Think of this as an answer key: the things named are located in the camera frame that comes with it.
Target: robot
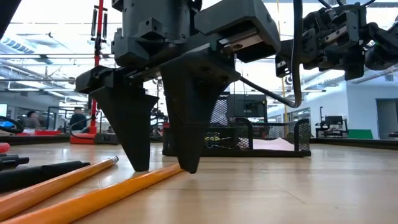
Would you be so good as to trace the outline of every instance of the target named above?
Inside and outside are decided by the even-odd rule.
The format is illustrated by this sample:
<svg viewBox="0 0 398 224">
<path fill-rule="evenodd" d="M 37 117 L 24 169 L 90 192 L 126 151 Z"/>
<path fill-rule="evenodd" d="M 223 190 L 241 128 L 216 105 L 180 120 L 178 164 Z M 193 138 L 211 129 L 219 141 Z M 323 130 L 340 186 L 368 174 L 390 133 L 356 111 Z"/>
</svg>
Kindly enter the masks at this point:
<svg viewBox="0 0 398 224">
<path fill-rule="evenodd" d="M 143 83 L 162 77 L 180 167 L 198 169 L 205 130 L 220 93 L 241 80 L 288 105 L 301 104 L 299 66 L 337 69 L 346 80 L 364 65 L 383 70 L 397 63 L 397 23 L 383 30 L 366 22 L 366 4 L 325 7 L 303 19 L 293 0 L 294 38 L 280 41 L 261 0 L 223 0 L 202 10 L 202 0 L 113 0 L 123 28 L 112 41 L 119 68 L 97 66 L 76 79 L 76 91 L 95 99 L 136 171 L 149 169 L 150 112 L 158 98 Z M 291 74 L 295 101 L 245 79 L 236 59 L 248 63 L 275 56 L 278 77 Z"/>
</svg>

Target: red stand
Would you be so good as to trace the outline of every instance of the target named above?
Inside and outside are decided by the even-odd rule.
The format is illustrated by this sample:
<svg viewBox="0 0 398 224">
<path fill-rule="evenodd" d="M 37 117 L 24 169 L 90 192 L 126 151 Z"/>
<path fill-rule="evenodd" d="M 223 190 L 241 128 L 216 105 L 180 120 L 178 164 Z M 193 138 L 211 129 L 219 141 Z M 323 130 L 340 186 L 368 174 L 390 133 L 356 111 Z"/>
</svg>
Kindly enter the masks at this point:
<svg viewBox="0 0 398 224">
<path fill-rule="evenodd" d="M 98 5 L 98 26 L 97 26 L 97 36 L 96 40 L 98 41 L 98 48 L 99 50 L 95 50 L 95 55 L 94 55 L 94 66 L 100 65 L 100 58 L 101 55 L 98 54 L 101 49 L 101 34 L 102 34 L 102 23 L 103 23 L 103 11 L 104 11 L 104 0 L 99 0 L 99 5 Z M 75 134 L 75 136 L 70 136 L 70 144 L 94 144 L 94 138 L 95 135 L 97 134 L 97 127 L 96 127 L 96 119 L 95 119 L 95 114 L 96 114 L 96 109 L 97 109 L 97 102 L 96 100 L 92 101 L 93 104 L 91 106 L 91 119 L 90 122 L 90 130 L 88 133 L 85 134 Z"/>
</svg>

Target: white wall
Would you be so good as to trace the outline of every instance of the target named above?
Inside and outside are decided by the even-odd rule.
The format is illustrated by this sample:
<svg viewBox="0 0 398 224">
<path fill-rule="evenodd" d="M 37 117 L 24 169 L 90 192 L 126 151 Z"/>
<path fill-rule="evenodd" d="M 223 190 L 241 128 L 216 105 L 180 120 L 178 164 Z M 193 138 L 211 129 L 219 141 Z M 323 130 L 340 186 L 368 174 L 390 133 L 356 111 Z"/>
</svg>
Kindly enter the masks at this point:
<svg viewBox="0 0 398 224">
<path fill-rule="evenodd" d="M 59 106 L 57 98 L 34 92 L 29 92 L 28 96 L 21 96 L 19 93 L 0 93 L 0 103 L 38 111 L 47 111 L 49 106 Z"/>
<path fill-rule="evenodd" d="M 370 129 L 379 139 L 376 99 L 398 98 L 398 86 L 347 85 L 349 129 Z"/>
<path fill-rule="evenodd" d="M 343 116 L 348 119 L 348 102 L 346 93 L 346 83 L 339 83 L 338 87 L 325 88 L 326 93 L 309 93 L 304 96 L 304 101 L 299 108 L 287 107 L 287 112 L 293 112 L 310 108 L 311 111 L 311 133 L 315 136 L 315 123 L 320 122 L 319 107 L 323 107 L 322 116 Z M 282 115 L 284 117 L 284 107 L 268 109 L 268 117 Z"/>
</svg>

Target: ceiling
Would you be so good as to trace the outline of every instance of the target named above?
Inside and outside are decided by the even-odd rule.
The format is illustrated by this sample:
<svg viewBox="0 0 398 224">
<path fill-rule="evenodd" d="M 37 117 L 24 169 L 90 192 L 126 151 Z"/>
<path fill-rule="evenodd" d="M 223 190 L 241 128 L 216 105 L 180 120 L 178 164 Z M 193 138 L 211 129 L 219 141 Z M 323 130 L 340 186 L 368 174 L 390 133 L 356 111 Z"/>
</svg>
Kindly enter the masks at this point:
<svg viewBox="0 0 398 224">
<path fill-rule="evenodd" d="M 203 0 L 204 8 L 217 3 L 218 0 Z M 290 39 L 293 35 L 293 5 L 291 0 L 265 1 L 265 5 L 272 18 L 280 25 L 282 39 Z M 112 41 L 113 34 L 121 27 L 121 13 L 111 7 L 111 1 L 104 1 L 108 8 L 108 43 Z M 22 1 L 9 25 L 4 38 L 10 38 L 23 43 L 35 54 L 80 54 L 75 58 L 51 59 L 50 63 L 38 62 L 34 59 L 12 59 L 8 62 L 22 66 L 35 73 L 51 78 L 77 77 L 79 74 L 91 69 L 94 60 L 92 55 L 81 57 L 82 54 L 93 54 L 94 45 L 90 40 L 91 20 L 93 6 L 98 0 L 35 0 Z M 317 11 L 321 4 L 315 0 L 304 0 L 303 14 Z M 372 7 L 368 9 L 368 22 L 377 22 L 382 28 L 389 28 L 398 15 L 398 8 Z M 110 54 L 109 44 L 103 44 L 102 53 Z M 21 54 L 18 50 L 0 44 L 0 54 Z M 116 67 L 113 59 L 102 59 L 100 64 Z M 237 71 L 247 76 L 251 81 L 268 89 L 279 89 L 282 86 L 280 78 L 275 77 L 273 59 L 262 60 L 249 64 L 237 64 Z M 333 76 L 335 71 L 323 73 L 324 76 Z M 317 70 L 302 70 L 301 77 L 320 75 Z M 65 88 L 73 88 L 68 83 L 56 83 Z M 156 93 L 156 84 L 146 83 L 149 93 Z M 236 91 L 249 90 L 242 83 L 235 84 Z"/>
</svg>

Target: wooden floor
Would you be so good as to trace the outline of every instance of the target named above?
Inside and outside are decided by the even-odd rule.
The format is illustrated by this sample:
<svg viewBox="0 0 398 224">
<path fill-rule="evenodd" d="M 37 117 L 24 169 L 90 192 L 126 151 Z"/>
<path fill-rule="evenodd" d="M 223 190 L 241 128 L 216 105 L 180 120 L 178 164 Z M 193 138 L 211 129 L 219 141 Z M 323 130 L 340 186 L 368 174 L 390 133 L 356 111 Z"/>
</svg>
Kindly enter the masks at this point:
<svg viewBox="0 0 398 224">
<path fill-rule="evenodd" d="M 152 145 L 150 169 L 176 162 Z M 312 158 L 202 158 L 181 173 L 77 223 L 398 223 L 398 152 L 312 145 Z M 28 210 L 115 184 L 135 174 L 121 146 L 12 146 L 30 166 L 96 162 L 117 166 Z"/>
</svg>

